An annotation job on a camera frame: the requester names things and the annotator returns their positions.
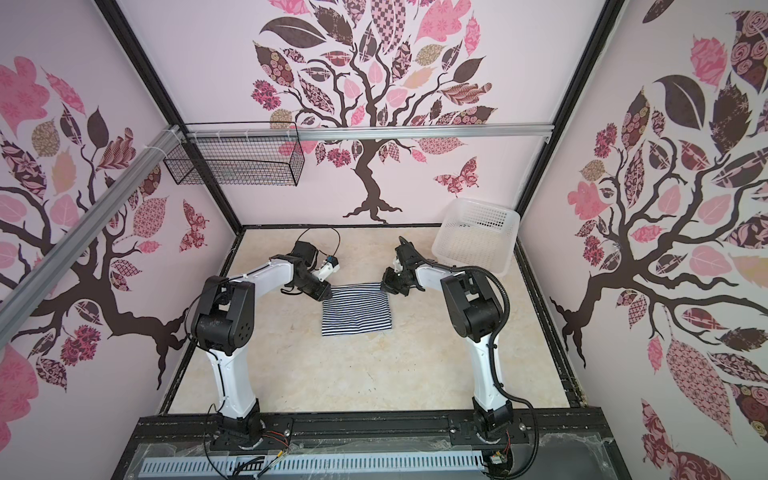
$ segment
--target white plastic basket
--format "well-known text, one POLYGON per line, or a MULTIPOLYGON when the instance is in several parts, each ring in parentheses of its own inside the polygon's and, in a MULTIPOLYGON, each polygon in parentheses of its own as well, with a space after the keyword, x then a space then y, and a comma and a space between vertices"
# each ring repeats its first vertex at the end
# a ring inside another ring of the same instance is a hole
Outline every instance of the white plastic basket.
POLYGON ((445 265, 477 265, 504 276, 519 226, 520 215, 514 210, 457 198, 448 206, 432 254, 445 265))

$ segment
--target pink wall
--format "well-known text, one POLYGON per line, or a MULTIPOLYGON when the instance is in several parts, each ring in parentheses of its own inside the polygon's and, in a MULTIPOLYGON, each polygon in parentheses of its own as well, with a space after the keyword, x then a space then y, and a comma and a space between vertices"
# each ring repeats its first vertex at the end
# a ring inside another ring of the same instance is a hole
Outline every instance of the pink wall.
POLYGON ((522 223, 633 478, 766 476, 766 36, 765 2, 631 2, 522 223))
MULTIPOLYGON (((0 42, 5 296, 165 123, 87 0, 4 5, 0 42)), ((0 476, 112 473, 173 375, 182 310, 232 239, 203 187, 164 167, 142 184, 0 349, 0 476)))

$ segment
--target pink leaf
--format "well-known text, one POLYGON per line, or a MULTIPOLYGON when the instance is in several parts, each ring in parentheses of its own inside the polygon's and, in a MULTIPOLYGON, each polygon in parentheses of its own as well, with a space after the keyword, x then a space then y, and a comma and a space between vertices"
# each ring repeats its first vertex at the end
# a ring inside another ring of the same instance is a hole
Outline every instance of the pink leaf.
POLYGON ((713 197, 701 204, 697 216, 707 225, 721 221, 730 209, 730 194, 713 197))
POLYGON ((406 97, 408 97, 408 91, 405 88, 396 88, 389 91, 386 100, 391 106, 397 108, 406 101, 406 97))
POLYGON ((696 275, 716 276, 730 272, 732 267, 722 253, 709 245, 699 245, 690 255, 690 269, 696 275))
POLYGON ((0 195, 0 220, 18 222, 27 214, 27 207, 10 195, 0 195))
POLYGON ((57 225, 74 227, 79 218, 78 207, 68 194, 56 200, 51 207, 51 221, 57 225))
POLYGON ((360 95, 360 87, 354 81, 346 78, 344 80, 344 96, 347 98, 357 98, 360 95))
POLYGON ((12 266, 18 257, 18 245, 0 242, 0 268, 12 266))
POLYGON ((663 228, 658 225, 646 225, 645 227, 640 227, 635 230, 634 233, 632 233, 632 238, 640 243, 647 243, 656 239, 656 237, 661 234, 662 230, 663 228))
POLYGON ((160 247, 160 244, 154 240, 147 240, 138 244, 138 249, 142 253, 152 253, 160 247))
POLYGON ((674 185, 661 194, 659 210, 663 214, 674 215, 678 208, 680 208, 680 186, 674 185))
POLYGON ((650 360, 650 366, 654 367, 654 373, 658 372, 661 368, 661 360, 664 358, 664 350, 661 348, 661 340, 658 336, 655 336, 648 343, 648 359, 650 360))

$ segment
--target tree mural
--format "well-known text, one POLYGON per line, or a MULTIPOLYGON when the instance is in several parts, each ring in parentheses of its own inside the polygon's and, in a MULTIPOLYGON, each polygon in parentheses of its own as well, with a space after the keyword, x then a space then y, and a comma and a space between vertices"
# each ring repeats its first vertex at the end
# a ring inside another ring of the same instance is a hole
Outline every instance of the tree mural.
POLYGON ((664 108, 652 109, 641 90, 621 132, 615 124, 598 132, 598 158, 581 170, 585 181, 568 194, 568 203, 586 220, 576 233, 591 266, 586 293, 576 310, 551 301, 565 320, 566 347, 572 336, 586 367, 582 329, 604 292, 619 289, 616 307, 628 307, 629 327, 648 319, 647 352, 654 371, 662 367, 666 348, 670 374, 702 413, 732 435, 730 391, 768 442, 766 390, 741 384, 768 383, 768 374, 741 355, 762 347, 768 335, 762 329, 728 327, 706 310, 727 304, 768 316, 764 302, 733 290, 740 285, 733 281, 736 273, 748 283, 768 287, 768 258, 754 251, 768 245, 768 216, 745 214, 768 201, 763 175, 768 135, 761 136, 768 116, 768 14, 731 15, 736 20, 732 71, 726 74, 729 55, 723 42, 695 38, 691 61, 699 81, 681 74, 659 78, 654 83, 664 88, 664 108), (704 92, 713 88, 717 97, 708 101, 704 92), (762 108, 754 121, 750 95, 762 108), (682 127, 672 129, 679 135, 665 134, 670 130, 667 120, 682 127), (743 253, 725 254, 736 249, 743 253), (670 329, 666 339, 657 328, 664 317, 670 329), (701 353, 681 340, 686 334, 705 349, 717 346, 738 353, 701 353), (725 382, 723 374, 738 380, 725 382))
MULTIPOLYGON (((275 18, 263 26, 261 36, 270 40, 270 35, 278 35, 291 48, 270 48, 254 42, 258 61, 272 83, 256 81, 251 96, 265 109, 274 110, 270 120, 275 128, 284 127, 280 123, 284 121, 295 121, 300 127, 483 124, 495 110, 483 106, 456 109, 477 104, 492 87, 490 83, 469 83, 483 58, 458 61, 464 55, 471 57, 480 41, 480 26, 474 15, 462 26, 461 19, 472 6, 469 0, 458 0, 455 5, 452 0, 407 0, 413 5, 409 8, 414 8, 415 17, 406 14, 406 0, 370 0, 369 22, 362 21, 367 18, 366 0, 310 2, 311 13, 303 0, 270 3, 287 14, 312 15, 319 25, 317 28, 299 16, 275 18), (408 25, 419 17, 415 38, 403 39, 408 25), (449 36, 461 32, 461 38, 449 41, 449 36), (438 43, 424 45, 414 56, 412 43, 421 38, 438 43), (310 49, 312 55, 324 52, 310 58, 310 49), (297 109, 278 108, 284 101, 291 101, 297 109), (454 108, 444 112, 444 101, 454 108)), ((418 148, 397 138, 383 138, 302 142, 302 146, 305 153, 314 151, 318 164, 325 160, 335 167, 354 163, 353 170, 367 197, 345 218, 368 212, 372 220, 386 223, 379 212, 402 209, 381 198, 370 163, 376 158, 400 162, 404 152, 416 161, 426 162, 424 153, 440 155, 463 145, 458 138, 423 138, 416 143, 418 148)), ((456 194, 476 185, 477 175, 467 173, 441 175, 435 180, 456 194)))
MULTIPOLYGON (((31 61, 17 57, 15 66, 17 71, 0 66, 0 114, 14 135, 20 122, 48 117, 43 106, 51 95, 46 87, 35 83, 36 67, 31 61)), ((0 230, 6 237, 17 239, 0 242, 0 269, 16 266, 12 270, 18 271, 19 264, 23 267, 16 278, 0 273, 0 283, 9 289, 16 288, 51 251, 60 232, 67 232, 94 205, 97 191, 112 185, 108 170, 125 169, 136 155, 130 128, 110 140, 98 108, 86 115, 83 101, 69 84, 52 74, 46 78, 61 99, 61 113, 33 130, 30 143, 37 156, 20 147, 19 139, 0 132, 2 156, 11 174, 6 182, 15 184, 0 186, 0 230), (81 130, 83 122, 87 135, 81 130), (87 181, 79 184, 78 164, 88 172, 87 181), (30 261, 31 255, 36 255, 36 260, 30 261)), ((14 335, 12 341, 39 336, 28 358, 37 357, 35 369, 44 381, 66 389, 67 369, 93 359, 104 335, 135 333, 155 342, 160 356, 160 388, 168 350, 183 345, 174 335, 183 317, 163 324, 158 318, 136 316, 118 307, 118 296, 131 291, 127 278, 141 273, 129 258, 153 253, 161 246, 152 240, 165 218, 167 197, 152 197, 160 180, 161 169, 156 167, 72 265, 77 283, 69 288, 55 287, 40 303, 31 317, 45 318, 44 324, 14 335), (129 225, 131 232, 126 235, 129 225), (139 240, 122 243, 131 237, 139 240)), ((185 201, 184 213, 197 233, 192 244, 199 247, 199 229, 205 228, 205 220, 194 210, 189 214, 187 207, 185 201)))

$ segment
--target leaf decal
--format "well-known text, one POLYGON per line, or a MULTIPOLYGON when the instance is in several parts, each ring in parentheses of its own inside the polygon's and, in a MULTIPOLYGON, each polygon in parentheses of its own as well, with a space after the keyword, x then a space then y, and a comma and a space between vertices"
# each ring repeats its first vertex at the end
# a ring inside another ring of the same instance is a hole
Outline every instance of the leaf decal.
POLYGON ((683 319, 689 322, 693 326, 707 330, 725 330, 726 328, 720 325, 712 315, 701 308, 689 308, 683 312, 683 319))
POLYGON ((616 300, 616 306, 629 306, 634 302, 634 299, 637 298, 637 291, 636 290, 624 290, 623 292, 619 293, 619 297, 616 300))
POLYGON ((53 157, 58 153, 60 142, 53 120, 44 121, 32 131, 32 147, 38 157, 53 157))
POLYGON ((457 105, 476 104, 480 99, 480 95, 490 92, 491 88, 493 88, 491 83, 487 83, 482 87, 478 87, 477 84, 459 84, 441 90, 440 93, 457 105))
POLYGON ((351 47, 352 27, 344 20, 344 17, 332 8, 325 8, 319 5, 313 5, 313 7, 315 8, 317 23, 328 32, 328 36, 339 43, 351 47))
POLYGON ((667 8, 672 5, 672 2, 674 2, 674 0, 655 0, 654 4, 648 9, 648 13, 645 14, 643 23, 648 23, 657 19, 659 15, 664 13, 667 8))
POLYGON ((27 206, 10 195, 0 194, 0 220, 14 223, 27 215, 27 206))
POLYGON ((288 45, 296 48, 311 48, 325 43, 326 39, 317 28, 297 17, 280 17, 267 22, 259 33, 271 31, 288 45))
POLYGON ((44 359, 39 356, 35 370, 37 370, 38 377, 47 383, 60 386, 65 392, 67 391, 67 368, 64 365, 56 360, 44 359))
POLYGON ((645 167, 643 167, 643 147, 637 149, 624 175, 624 192, 627 195, 627 208, 632 208, 643 193, 645 185, 645 167))
POLYGON ((650 104, 641 89, 627 109, 624 124, 621 125, 621 143, 628 151, 640 141, 648 125, 648 117, 650 117, 650 104))
POLYGON ((768 340, 765 330, 743 329, 741 327, 726 332, 719 339, 728 348, 737 352, 749 352, 759 349, 768 340))
POLYGON ((91 143, 94 147, 104 148, 109 143, 109 130, 107 124, 104 122, 101 112, 96 111, 88 117, 88 137, 91 139, 91 143))
POLYGON ((672 339, 667 351, 667 366, 683 395, 732 435, 725 385, 707 359, 695 348, 672 339))
POLYGON ((650 150, 648 151, 648 163, 656 170, 664 170, 670 166, 670 158, 667 151, 664 150, 659 144, 654 142, 650 143, 650 150))
POLYGON ((128 283, 125 281, 125 277, 120 275, 118 272, 115 272, 114 270, 109 271, 109 282, 112 284, 112 286, 121 292, 130 292, 131 289, 128 288, 128 283))
POLYGON ((74 305, 74 309, 78 311, 80 317, 86 322, 95 323, 101 325, 101 318, 99 316, 98 305, 90 300, 82 300, 74 305))
POLYGON ((659 211, 663 214, 674 215, 680 208, 680 185, 673 185, 659 197, 659 211))
POLYGON ((373 36, 373 30, 371 30, 371 24, 368 24, 366 33, 362 34, 362 37, 360 38, 360 62, 365 63, 373 58, 373 55, 376 54, 377 46, 376 37, 373 36))
POLYGON ((437 57, 440 56, 440 53, 442 52, 442 49, 445 48, 444 45, 438 45, 438 44, 431 44, 427 45, 425 47, 422 47, 421 50, 419 50, 419 53, 416 54, 416 60, 415 62, 422 67, 426 67, 427 65, 432 65, 432 63, 437 60, 437 57))
POLYGON ((340 50, 329 51, 328 53, 324 53, 322 56, 327 58, 328 61, 334 64, 336 67, 343 67, 348 64, 350 60, 352 60, 352 55, 340 50))
POLYGON ((42 200, 47 182, 38 162, 29 152, 9 142, 2 132, 0 132, 0 141, 2 141, 2 156, 8 162, 11 174, 22 184, 22 187, 42 200))
POLYGON ((656 240, 662 231, 664 229, 658 225, 645 225, 635 230, 631 236, 640 243, 648 243, 651 240, 656 240))
POLYGON ((712 197, 702 203, 696 215, 707 225, 720 222, 725 214, 730 211, 730 195, 712 197))
POLYGON ((696 275, 717 276, 732 270, 725 256, 710 247, 699 245, 690 255, 690 269, 696 275))
POLYGON ((768 288, 768 257, 729 257, 745 280, 768 288))
POLYGON ((424 152, 431 155, 447 154, 449 151, 464 145, 464 143, 456 137, 419 138, 416 142, 424 152))
POLYGON ((656 263, 656 273, 661 275, 662 273, 671 272, 672 270, 676 269, 677 266, 680 265, 680 263, 685 260, 685 257, 687 256, 687 253, 685 255, 673 255, 671 253, 662 255, 656 263))
POLYGON ((454 63, 456 63, 456 59, 458 58, 458 53, 462 50, 462 43, 463 41, 460 41, 458 45, 456 45, 453 48, 449 48, 445 51, 445 54, 442 56, 442 70, 448 71, 451 69, 454 63))
POLYGON ((395 54, 395 59, 392 60, 392 81, 398 81, 400 78, 405 77, 410 67, 411 67, 411 45, 409 45, 408 41, 406 40, 402 43, 402 45, 400 45, 400 48, 397 49, 397 53, 395 54))
POLYGON ((302 69, 302 71, 309 75, 314 81, 326 81, 331 78, 331 72, 323 67, 309 67, 302 69))
POLYGON ((648 301, 645 300, 645 295, 640 295, 637 300, 632 302, 629 306, 629 328, 640 321, 648 312, 648 301))
POLYGON ((747 382, 768 383, 768 373, 748 359, 736 353, 710 353, 710 360, 715 366, 730 376, 747 382))
POLYGON ((597 220, 589 220, 576 232, 576 237, 586 237, 594 229, 594 226, 598 224, 597 220))
POLYGON ((68 194, 60 197, 51 207, 51 221, 64 227, 74 227, 80 219, 80 211, 68 194))
POLYGON ((581 169, 581 176, 588 182, 600 180, 605 173, 605 164, 602 160, 593 160, 581 169))
POLYGON ((55 341, 53 338, 53 332, 50 332, 46 335, 43 335, 40 340, 35 342, 35 346, 32 347, 32 350, 30 350, 29 355, 27 355, 27 358, 37 355, 38 353, 42 353, 43 355, 48 353, 48 351, 53 347, 55 341))
POLYGON ((406 78, 406 81, 402 83, 402 86, 411 89, 419 88, 424 85, 427 80, 429 80, 429 77, 432 76, 432 72, 434 70, 435 69, 432 67, 420 68, 419 70, 411 73, 408 78, 406 78))
POLYGON ((58 125, 61 127, 61 132, 73 144, 82 147, 83 137, 80 134, 80 127, 78 126, 78 122, 74 121, 74 117, 72 117, 72 114, 69 113, 67 107, 64 105, 62 106, 64 107, 64 113, 61 114, 61 120, 58 121, 58 125))
POLYGON ((304 90, 306 99, 309 100, 312 105, 322 111, 327 111, 330 114, 334 113, 333 103, 331 103, 331 99, 328 97, 328 95, 326 95, 318 87, 305 82, 303 78, 299 78, 299 83, 301 84, 301 88, 304 90))
POLYGON ((664 86, 664 108, 669 119, 683 127, 700 130, 704 125, 705 102, 699 84, 684 75, 669 75, 656 81, 664 86))
POLYGON ((742 94, 728 78, 725 87, 717 95, 710 122, 712 140, 721 154, 729 152, 744 137, 752 114, 749 108, 746 94, 742 94))
POLYGON ((650 366, 654 367, 654 373, 661 368, 661 361, 664 359, 664 350, 661 348, 659 336, 655 336, 648 342, 648 360, 650 366))
POLYGON ((723 170, 712 179, 712 183, 725 188, 743 187, 759 177, 766 166, 766 162, 768 162, 768 148, 746 154, 728 162, 723 170))

